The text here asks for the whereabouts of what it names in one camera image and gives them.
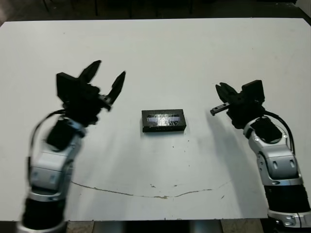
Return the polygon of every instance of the chair leg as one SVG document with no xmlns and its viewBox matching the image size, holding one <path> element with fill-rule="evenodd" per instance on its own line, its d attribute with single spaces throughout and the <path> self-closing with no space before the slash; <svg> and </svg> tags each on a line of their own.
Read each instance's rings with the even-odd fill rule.
<svg viewBox="0 0 311 233">
<path fill-rule="evenodd" d="M 192 10 L 193 10 L 193 0 L 190 0 L 190 9 L 189 9 L 190 14 L 192 14 Z"/>
<path fill-rule="evenodd" d="M 155 16 L 158 17 L 159 15 L 158 0 L 154 0 L 154 3 L 155 3 Z"/>
<path fill-rule="evenodd" d="M 95 0 L 95 15 L 98 16 L 97 0 Z"/>
<path fill-rule="evenodd" d="M 132 0 L 128 0 L 128 14 L 132 18 Z"/>
<path fill-rule="evenodd" d="M 43 1 L 44 6 L 45 6 L 45 9 L 47 10 L 47 12 L 49 12 L 49 8 L 47 6 L 47 3 L 45 2 L 45 0 L 42 0 L 42 1 Z"/>
</svg>

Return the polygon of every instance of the black cable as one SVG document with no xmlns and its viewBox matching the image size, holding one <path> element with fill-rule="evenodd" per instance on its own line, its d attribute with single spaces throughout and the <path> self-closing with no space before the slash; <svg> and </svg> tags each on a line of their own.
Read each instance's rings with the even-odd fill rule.
<svg viewBox="0 0 311 233">
<path fill-rule="evenodd" d="M 61 109 L 61 110 L 58 110 L 58 111 L 55 111 L 55 112 L 52 112 L 52 113 L 48 114 L 43 120 L 41 120 L 37 124 L 37 126 L 33 130 L 32 136 L 31 136 L 31 140 L 30 140 L 29 153 L 28 153 L 28 157 L 27 157 L 27 164 L 28 164 L 28 174 L 27 174 L 28 176 L 27 177 L 28 177 L 29 181 L 30 181 L 31 158 L 32 158 L 33 151 L 34 151 L 35 135 L 36 135 L 37 130 L 42 125 L 42 123 L 44 121 L 46 121 L 48 118 L 50 118 L 51 116 L 56 115 L 56 114 L 64 114 L 64 113 L 65 113 L 65 110 Z"/>
<path fill-rule="evenodd" d="M 287 130 L 288 136 L 290 138 L 291 150 L 292 150 L 293 154 L 295 154 L 294 137 L 293 137 L 293 134 L 292 134 L 290 127 L 286 124 L 286 122 L 279 115 L 277 115 L 275 113 L 268 112 L 268 111 L 265 111 L 264 114 L 277 119 L 279 122 L 281 122 L 282 125 L 284 125 L 284 127 Z"/>
</svg>

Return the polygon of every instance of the black box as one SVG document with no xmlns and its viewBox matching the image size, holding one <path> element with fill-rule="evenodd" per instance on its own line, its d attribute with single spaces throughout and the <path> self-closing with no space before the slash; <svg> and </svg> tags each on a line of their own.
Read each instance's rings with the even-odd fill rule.
<svg viewBox="0 0 311 233">
<path fill-rule="evenodd" d="M 186 121 L 182 109 L 142 110 L 143 132 L 184 131 Z"/>
</svg>

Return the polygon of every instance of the white table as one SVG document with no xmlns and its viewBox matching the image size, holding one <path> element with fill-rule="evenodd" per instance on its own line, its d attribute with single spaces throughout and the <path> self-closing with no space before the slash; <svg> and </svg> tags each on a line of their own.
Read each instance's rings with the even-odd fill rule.
<svg viewBox="0 0 311 233">
<path fill-rule="evenodd" d="M 61 107 L 55 74 L 102 65 L 110 113 L 88 128 L 75 163 L 70 220 L 266 217 L 256 158 L 215 84 L 262 79 L 264 106 L 290 125 L 311 197 L 311 30 L 302 19 L 235 18 L 8 22 L 0 28 L 0 220 L 18 220 L 34 125 Z M 184 133 L 141 132 L 141 110 L 184 109 Z M 41 132 L 54 123 L 48 121 Z"/>
</svg>

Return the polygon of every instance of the crack on table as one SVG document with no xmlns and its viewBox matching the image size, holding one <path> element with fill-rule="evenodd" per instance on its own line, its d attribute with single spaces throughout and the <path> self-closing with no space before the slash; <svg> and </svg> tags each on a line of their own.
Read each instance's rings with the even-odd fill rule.
<svg viewBox="0 0 311 233">
<path fill-rule="evenodd" d="M 83 188 L 88 188 L 88 189 L 93 189 L 93 190 L 102 191 L 102 192 L 108 192 L 108 193 L 122 194 L 122 195 L 132 196 L 132 197 L 168 199 L 168 198 L 178 198 L 178 197 L 181 197 L 183 195 L 190 194 L 190 193 L 199 193 L 199 192 L 217 190 L 217 189 L 225 186 L 226 184 L 230 183 L 231 181 L 232 180 L 230 180 L 230 181 L 220 185 L 218 188 L 215 188 L 215 189 L 195 190 L 195 191 L 190 191 L 190 192 L 182 193 L 182 194 L 179 194 L 179 195 L 176 195 L 176 196 L 143 196 L 143 195 L 134 195 L 134 194 L 129 194 L 129 193 L 122 193 L 122 192 L 116 192 L 116 191 L 107 190 L 107 189 L 101 189 L 101 188 L 97 188 L 97 187 L 90 187 L 90 186 L 83 185 L 83 184 L 80 184 L 80 183 L 76 183 L 76 182 L 73 182 L 73 181 L 71 181 L 71 183 L 73 183 L 73 184 L 75 184 L 77 186 L 83 187 Z"/>
</svg>

